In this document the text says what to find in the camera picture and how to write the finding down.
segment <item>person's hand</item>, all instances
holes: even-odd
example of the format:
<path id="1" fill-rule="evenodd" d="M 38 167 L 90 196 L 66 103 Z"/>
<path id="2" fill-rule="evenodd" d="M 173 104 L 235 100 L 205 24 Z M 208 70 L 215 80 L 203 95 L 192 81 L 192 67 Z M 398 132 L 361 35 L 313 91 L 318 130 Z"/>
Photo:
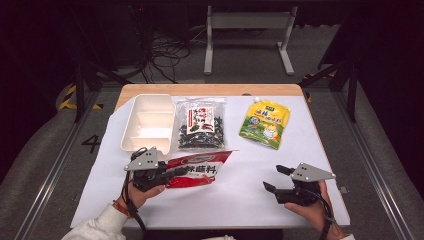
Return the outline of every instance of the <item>person's hand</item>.
<path id="1" fill-rule="evenodd" d="M 135 207 L 139 209 L 147 201 L 147 199 L 157 196 L 159 193 L 165 190 L 165 185 L 156 186 L 147 192 L 142 192 L 134 187 L 133 183 L 128 183 L 128 196 L 134 203 Z M 116 200 L 121 206 L 127 208 L 122 196 Z"/>
<path id="2" fill-rule="evenodd" d="M 328 203 L 328 205 L 332 209 L 330 197 L 328 196 L 328 193 L 327 193 L 327 185 L 325 184 L 325 181 L 319 181 L 318 184 L 321 189 L 322 198 L 324 198 L 324 200 Z M 309 223 L 312 225 L 312 227 L 316 229 L 318 232 L 321 232 L 324 229 L 326 220 L 325 220 L 325 214 L 324 214 L 324 206 L 322 205 L 321 201 L 317 201 L 316 203 L 307 207 L 288 202 L 284 204 L 284 207 L 306 218 L 306 220 L 308 220 Z M 328 231 L 327 239 L 331 239 L 331 240 L 341 239 L 341 238 L 344 238 L 345 236 L 346 234 L 343 232 L 340 226 L 338 226 L 336 223 L 331 224 L 330 229 Z"/>

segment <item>white food container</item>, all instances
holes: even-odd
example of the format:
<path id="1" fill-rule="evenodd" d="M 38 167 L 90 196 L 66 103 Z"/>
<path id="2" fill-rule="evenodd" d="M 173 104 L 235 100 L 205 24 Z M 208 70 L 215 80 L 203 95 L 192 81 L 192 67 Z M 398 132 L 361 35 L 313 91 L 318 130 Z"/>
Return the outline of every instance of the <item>white food container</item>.
<path id="1" fill-rule="evenodd" d="M 163 155 L 171 148 L 175 104 L 168 94 L 140 94 L 135 97 L 121 148 L 135 152 L 156 147 Z"/>

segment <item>seaweed snack bag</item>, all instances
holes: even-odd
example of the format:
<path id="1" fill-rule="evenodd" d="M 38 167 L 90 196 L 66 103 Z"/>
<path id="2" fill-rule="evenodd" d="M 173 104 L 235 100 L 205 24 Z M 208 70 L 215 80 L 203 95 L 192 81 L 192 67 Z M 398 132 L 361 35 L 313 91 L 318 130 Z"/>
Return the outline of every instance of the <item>seaweed snack bag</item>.
<path id="1" fill-rule="evenodd" d="M 290 109 L 269 100 L 256 101 L 246 114 L 239 135 L 278 149 Z"/>
<path id="2" fill-rule="evenodd" d="M 179 150 L 222 150 L 225 98 L 185 98 L 177 103 Z"/>
<path id="3" fill-rule="evenodd" d="M 215 181 L 215 175 L 224 165 L 232 151 L 200 153 L 191 156 L 171 159 L 167 170 L 189 167 L 186 175 L 176 176 L 166 185 L 167 188 L 184 188 L 210 184 Z"/>

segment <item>black wall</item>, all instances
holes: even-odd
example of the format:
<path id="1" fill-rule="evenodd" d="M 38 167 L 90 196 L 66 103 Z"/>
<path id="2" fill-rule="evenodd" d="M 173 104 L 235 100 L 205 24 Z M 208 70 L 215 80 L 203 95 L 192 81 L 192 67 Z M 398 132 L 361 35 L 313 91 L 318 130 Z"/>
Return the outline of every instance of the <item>black wall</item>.
<path id="1" fill-rule="evenodd" d="M 0 181 L 29 138 L 57 112 L 73 64 L 57 21 L 37 1 L 0 2 Z"/>
<path id="2" fill-rule="evenodd" d="M 424 196 L 424 5 L 387 4 L 359 80 L 415 187 Z"/>

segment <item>red and white package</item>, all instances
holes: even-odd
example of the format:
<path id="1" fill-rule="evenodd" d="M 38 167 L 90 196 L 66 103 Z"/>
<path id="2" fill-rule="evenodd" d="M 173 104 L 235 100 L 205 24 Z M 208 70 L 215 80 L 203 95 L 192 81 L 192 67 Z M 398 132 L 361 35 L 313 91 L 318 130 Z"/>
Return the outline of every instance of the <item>red and white package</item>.
<path id="1" fill-rule="evenodd" d="M 166 185 L 167 188 L 184 188 L 210 184 L 233 151 L 200 153 L 171 159 L 167 170 L 189 167 L 186 175 L 176 176 Z"/>

